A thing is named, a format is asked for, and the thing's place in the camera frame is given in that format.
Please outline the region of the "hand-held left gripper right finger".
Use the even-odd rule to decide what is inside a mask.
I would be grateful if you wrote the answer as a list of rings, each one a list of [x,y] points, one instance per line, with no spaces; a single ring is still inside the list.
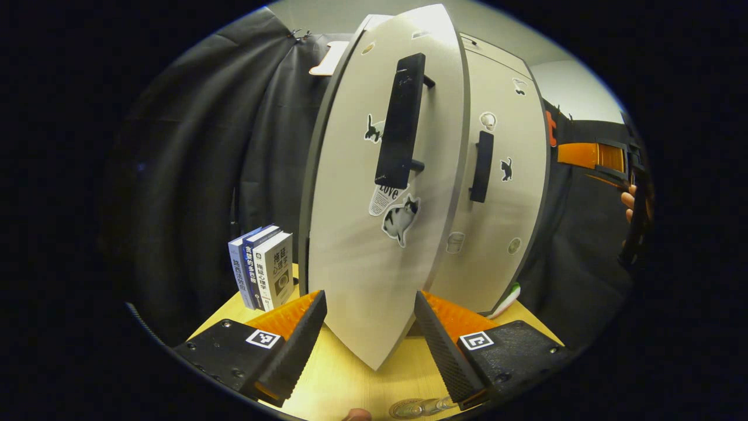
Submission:
[[[461,410],[504,404],[557,373],[566,346],[523,320],[496,323],[427,291],[414,314],[449,397]]]

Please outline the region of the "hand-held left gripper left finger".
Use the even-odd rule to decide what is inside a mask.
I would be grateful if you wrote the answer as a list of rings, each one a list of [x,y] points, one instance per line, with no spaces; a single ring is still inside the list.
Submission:
[[[173,350],[238,394],[281,407],[296,388],[327,313],[325,291],[313,291],[249,322],[223,318]]]

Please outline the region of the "clear glass bottle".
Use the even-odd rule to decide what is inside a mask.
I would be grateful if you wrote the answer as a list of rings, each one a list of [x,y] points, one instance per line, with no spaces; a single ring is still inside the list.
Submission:
[[[459,409],[459,404],[447,395],[440,399],[419,399],[411,404],[408,414],[414,417],[427,417],[454,408]]]

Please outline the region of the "grey cabinet drawer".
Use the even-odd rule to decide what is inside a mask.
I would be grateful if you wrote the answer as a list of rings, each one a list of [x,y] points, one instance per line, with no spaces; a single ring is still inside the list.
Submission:
[[[513,53],[510,53],[510,51],[507,51],[500,46],[496,46],[489,41],[479,39],[473,35],[465,34],[462,32],[460,32],[459,35],[464,40],[467,50],[490,58],[497,63],[515,70],[516,72],[524,75],[530,80],[534,80],[534,75],[532,75],[531,69],[529,69],[527,62],[524,61],[524,59],[516,56]]]

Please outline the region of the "white book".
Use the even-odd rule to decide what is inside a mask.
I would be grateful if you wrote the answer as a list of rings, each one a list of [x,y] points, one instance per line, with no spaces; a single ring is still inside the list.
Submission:
[[[269,312],[288,301],[293,290],[292,234],[280,232],[254,248],[260,303]]]

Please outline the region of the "white green plastic item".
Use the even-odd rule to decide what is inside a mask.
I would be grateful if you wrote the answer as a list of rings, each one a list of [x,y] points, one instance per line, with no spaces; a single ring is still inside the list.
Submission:
[[[505,310],[508,309],[520,296],[521,293],[521,286],[518,282],[513,282],[512,285],[510,285],[510,288],[508,289],[508,294],[505,296],[505,298],[502,299],[502,301],[499,303],[497,309],[494,310],[494,312],[491,313],[491,315],[487,315],[486,318],[489,318],[491,320],[499,317]]]

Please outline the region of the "dark blue book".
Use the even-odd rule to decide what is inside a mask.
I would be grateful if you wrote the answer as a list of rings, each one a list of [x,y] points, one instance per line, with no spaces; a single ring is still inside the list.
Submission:
[[[265,310],[264,304],[262,303],[260,287],[258,284],[258,275],[254,264],[254,250],[256,250],[257,247],[263,245],[270,238],[274,237],[280,232],[282,232],[281,227],[270,225],[259,227],[258,229],[255,229],[253,232],[250,232],[243,237],[241,249],[243,250],[247,266],[247,274],[250,282],[250,297],[254,303],[254,309]]]

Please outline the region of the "light blue book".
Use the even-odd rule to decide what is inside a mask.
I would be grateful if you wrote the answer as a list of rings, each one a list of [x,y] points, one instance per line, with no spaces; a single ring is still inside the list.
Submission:
[[[251,288],[248,286],[248,272],[247,262],[245,257],[245,249],[243,248],[244,240],[251,237],[254,232],[249,232],[243,236],[236,237],[234,240],[227,243],[228,253],[230,257],[230,263],[233,271],[233,275],[236,281],[238,292],[241,296],[245,308],[255,309],[254,300],[251,296]]]

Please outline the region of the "grey ribbed band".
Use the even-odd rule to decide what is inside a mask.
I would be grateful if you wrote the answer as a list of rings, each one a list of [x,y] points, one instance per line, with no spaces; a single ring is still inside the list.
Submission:
[[[145,322],[138,309],[132,303],[124,302],[124,305],[126,309],[129,310],[131,316],[134,317],[134,320],[139,323],[140,327],[145,331],[145,333],[147,333],[147,336],[152,339],[152,341],[155,341],[155,343],[163,348],[169,348],[153,331],[153,329]]]

